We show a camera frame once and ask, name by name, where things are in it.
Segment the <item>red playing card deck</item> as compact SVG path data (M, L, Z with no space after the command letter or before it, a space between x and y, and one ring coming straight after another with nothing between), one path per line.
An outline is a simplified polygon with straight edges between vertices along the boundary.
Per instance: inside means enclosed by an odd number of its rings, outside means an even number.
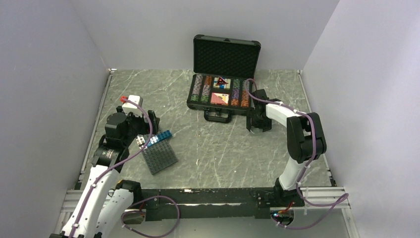
M210 97L210 103L215 105L229 105L229 94L223 93L212 93Z

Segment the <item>blue playing card deck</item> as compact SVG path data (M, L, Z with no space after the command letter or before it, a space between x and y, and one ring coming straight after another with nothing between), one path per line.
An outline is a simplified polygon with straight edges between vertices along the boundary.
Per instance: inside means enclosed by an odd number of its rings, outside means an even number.
M215 77L213 79L213 88L217 89L230 89L231 88L231 79Z

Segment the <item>red triangular dealer button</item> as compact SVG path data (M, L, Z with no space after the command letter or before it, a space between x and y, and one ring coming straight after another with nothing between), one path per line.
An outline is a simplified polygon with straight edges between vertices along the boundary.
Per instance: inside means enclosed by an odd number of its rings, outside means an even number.
M214 78L213 86L216 87L216 88L224 88L227 84L229 84L227 82L227 80L222 78L222 77L215 77Z

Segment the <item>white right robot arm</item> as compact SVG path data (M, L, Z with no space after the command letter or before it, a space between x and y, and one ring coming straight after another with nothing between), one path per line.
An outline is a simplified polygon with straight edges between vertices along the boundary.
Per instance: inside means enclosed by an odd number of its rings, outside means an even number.
M273 188L273 200L279 206L287 205L293 196L301 194L301 179L310 163L326 152L326 141L317 113L304 113L282 101L270 100L263 89L246 93L254 107L247 114L246 128L272 129L276 121L286 128L289 160Z

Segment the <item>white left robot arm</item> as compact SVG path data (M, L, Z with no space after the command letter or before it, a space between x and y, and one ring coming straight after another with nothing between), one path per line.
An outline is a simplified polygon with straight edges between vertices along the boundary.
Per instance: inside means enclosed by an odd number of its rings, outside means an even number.
M105 238L125 209L141 204L141 184L117 179L122 161L129 157L128 147L139 134L156 134L159 121L152 110L138 116L126 114L122 107L107 117L85 189L67 223L52 238Z

